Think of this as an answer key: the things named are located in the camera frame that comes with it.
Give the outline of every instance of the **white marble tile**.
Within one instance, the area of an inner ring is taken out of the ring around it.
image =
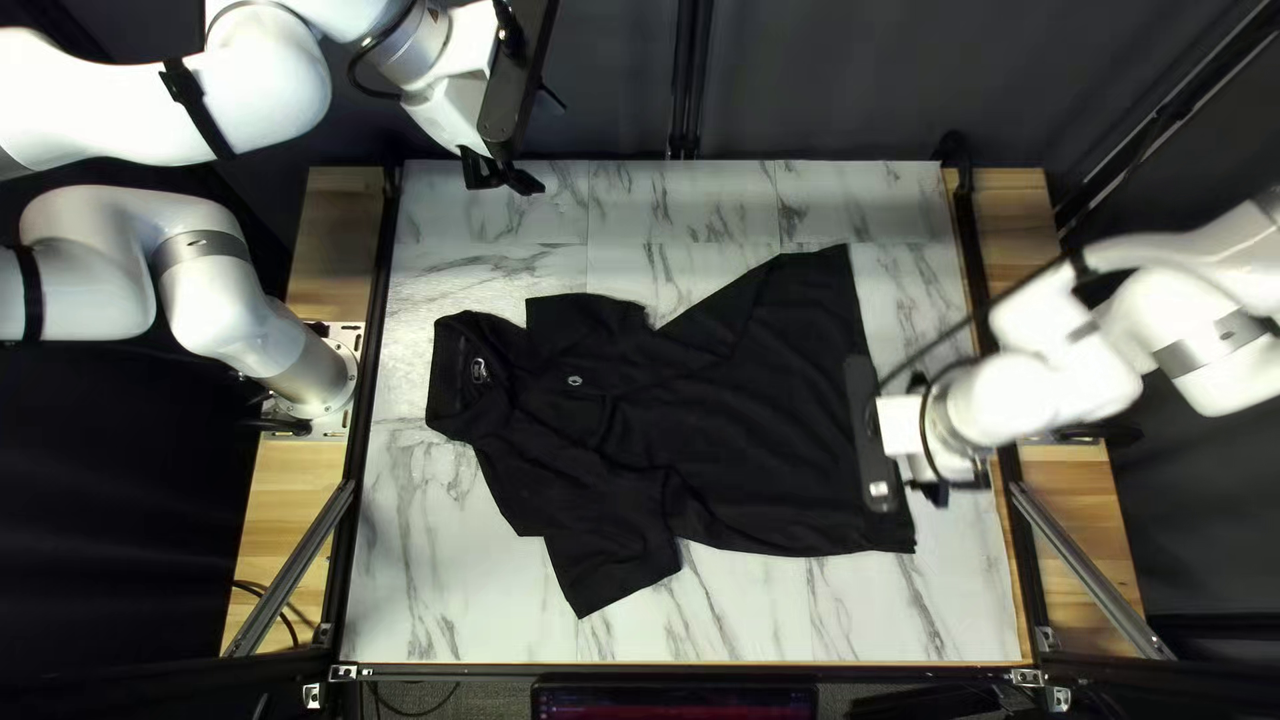
[[[595,245],[778,241],[772,161],[593,161]]]
[[[588,163],[520,164],[547,192],[521,197],[509,188],[471,191],[457,160],[404,163],[397,241],[586,242]]]
[[[680,546],[680,573],[581,620],[580,661],[812,657],[804,559]]]
[[[375,423],[342,657],[573,661],[577,620],[541,538],[498,512],[471,447]]]
[[[814,660],[1019,660],[1004,536],[991,492],[950,507],[908,495],[915,555],[809,560]]]
[[[644,305],[660,327],[778,254],[777,243],[632,243],[586,246],[586,290]]]
[[[777,163],[783,242],[941,242],[951,213],[937,163]]]

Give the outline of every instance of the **black metal frame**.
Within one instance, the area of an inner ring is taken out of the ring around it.
[[[676,50],[671,63],[668,160],[692,160],[701,149],[703,95],[710,54],[714,0],[680,0]]]
[[[1151,111],[1120,145],[1107,155],[1053,209],[1055,224],[1071,243],[1070,231],[1108,192],[1124,183],[1165,136],[1175,132],[1192,113],[1280,31],[1280,3],[1261,8],[1243,22],[1229,38],[1197,65],[1178,88]]]
[[[396,218],[399,214],[402,168],[383,168],[383,215],[378,228],[378,250],[374,255],[374,283],[369,292],[369,311],[365,315],[365,350],[360,363],[360,386],[352,406],[351,434],[347,456],[343,460],[343,482],[355,483],[355,497],[347,512],[333,530],[329,574],[325,579],[321,626],[328,625],[326,644],[338,657],[342,647],[342,619],[347,615],[347,591],[356,555],[356,530],[365,484],[365,459],[369,454],[369,430],[372,424],[374,395],[378,389],[378,359],[383,346],[383,322],[387,319],[387,293],[392,277],[392,251],[396,243]]]
[[[955,208],[956,231],[959,234],[960,254],[964,259],[965,286],[969,291],[969,304],[977,315],[975,327],[978,332],[978,352],[988,355],[998,350],[996,337],[991,333],[986,314],[978,311],[991,304],[991,290],[987,283],[987,268],[982,259],[982,245],[978,234],[978,213],[973,204],[973,156],[968,140],[956,131],[950,131],[942,136],[938,147],[933,154],[934,160],[943,165],[954,165],[960,176],[952,192],[951,202]],[[1015,446],[1001,447],[996,451],[1000,462],[1000,477],[1007,487],[1010,484],[1023,484],[1023,465]],[[1009,518],[1009,534],[1014,544],[1014,564],[1018,566],[1018,582],[1021,585],[1023,614],[1027,618],[1028,630],[1048,626],[1048,609],[1044,605],[1044,587],[1041,582],[1039,562],[1036,555],[1036,532],[1027,518],[1014,506],[1010,493],[1005,493],[1005,515]],[[1032,657],[1039,659],[1039,644],[1032,642]]]

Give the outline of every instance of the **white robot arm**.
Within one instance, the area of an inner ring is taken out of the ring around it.
[[[236,218],[198,197],[74,186],[33,200],[0,247],[0,341],[123,340],[156,315],[187,350],[227,363],[315,419],[351,398],[355,357],[262,293]]]
[[[1128,269],[1138,272],[1092,313],[1071,295],[1085,274]],[[966,479],[991,448],[1115,415],[1156,369],[1207,416],[1275,397],[1280,188],[1188,233],[1092,243],[997,301],[988,319],[1000,352],[934,378],[927,397],[877,398],[886,455],[905,457],[916,480]]]
[[[490,0],[448,12],[425,0],[206,0],[206,18],[205,51],[168,64],[91,63],[36,31],[0,28],[0,181],[96,156],[186,165],[297,137],[329,108],[321,35],[357,50],[376,35],[367,61],[403,90],[408,114],[451,151],[490,155],[476,129],[497,42]]]

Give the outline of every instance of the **black cable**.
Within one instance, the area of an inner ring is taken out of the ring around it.
[[[239,583],[239,584],[242,584],[242,585],[248,585],[251,588],[256,588],[256,589],[262,591],[262,592],[268,591],[266,585],[264,585],[262,583],[253,582],[253,580],[236,580],[236,582]],[[288,601],[288,600],[284,601],[284,606],[288,607],[289,610],[292,610],[293,615],[297,616],[298,621],[302,623],[303,625],[306,625],[308,630],[315,630],[316,629],[315,621],[312,621],[301,610],[298,610],[298,606],[293,605],[293,601]]]
[[[232,580],[232,587],[236,589],[244,591],[250,594],[255,594],[257,596],[259,600],[261,600],[264,594],[261,591],[251,588],[241,583],[239,580]],[[289,637],[293,638],[293,647],[294,648],[302,647],[302,643],[298,642],[298,632],[293,629],[293,623],[289,623],[289,618],[284,614],[283,610],[280,611],[280,621],[284,623],[284,628],[289,630]]]
[[[399,102],[404,97],[403,92],[387,92],[385,90],[374,90],[372,87],[369,87],[367,85],[360,82],[360,77],[357,77],[356,70],[360,69],[360,63],[362,63],[370,53],[376,50],[378,46],[383,44],[383,41],[385,41],[388,37],[392,36],[393,32],[396,32],[396,28],[398,28],[401,24],[404,23],[406,19],[408,19],[408,14],[413,12],[413,8],[416,5],[417,0],[411,0],[410,4],[404,6],[404,12],[402,12],[399,17],[397,17],[390,24],[380,29],[378,33],[366,38],[365,44],[360,47],[360,50],[351,56],[351,61],[347,63],[347,82],[351,83],[351,87],[355,87],[361,94],[378,100],[394,100],[396,102]]]
[[[311,434],[310,420],[287,420],[284,418],[243,418],[236,420],[241,428],[252,428],[264,433],[293,433],[294,437]]]
[[[945,378],[947,373],[966,365],[973,365],[977,361],[977,357],[961,357],[959,360],[952,360],[938,370],[933,378],[924,379],[924,389],[920,393],[920,450],[924,451],[924,462],[928,464],[929,471],[933,473],[933,477],[938,483],[957,484],[955,480],[942,475],[938,470],[938,464],[933,461],[933,451],[929,450],[929,433],[925,427],[929,410],[929,396],[933,395],[933,388],[938,387],[938,383],[942,382],[942,378]]]
[[[428,707],[426,710],[419,710],[419,711],[413,711],[413,712],[406,712],[404,710],[401,710],[401,708],[396,707],[394,705],[392,705],[392,703],[387,702],[385,700],[383,700],[381,693],[378,692],[378,683],[369,683],[366,687],[369,688],[369,691],[371,693],[374,693],[374,711],[375,712],[379,712],[379,710],[378,710],[379,707],[385,707],[387,710],[390,710],[392,712],[394,712],[397,715],[401,715],[403,717],[426,717],[428,715],[430,715],[430,714],[435,712],[436,710],[444,707],[444,703],[449,702],[449,698],[453,697],[453,693],[458,692],[458,687],[461,687],[461,685],[462,685],[462,683],[453,683],[453,687],[449,688],[449,692],[444,693],[444,698],[440,700],[440,702],[433,705],[431,707]]]

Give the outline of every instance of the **dark backdrop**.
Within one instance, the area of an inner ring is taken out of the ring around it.
[[[201,0],[63,3],[115,61],[201,47]],[[943,131],[959,128],[979,163],[1046,167],[1061,191],[1256,4],[721,0],[703,155],[923,159]],[[544,74],[568,113],[534,117],[526,155],[660,155],[676,6],[562,0]],[[324,120],[292,142],[215,163],[285,242],[297,231],[307,167],[452,156],[394,102],[353,91],[348,50],[321,45],[334,78]]]

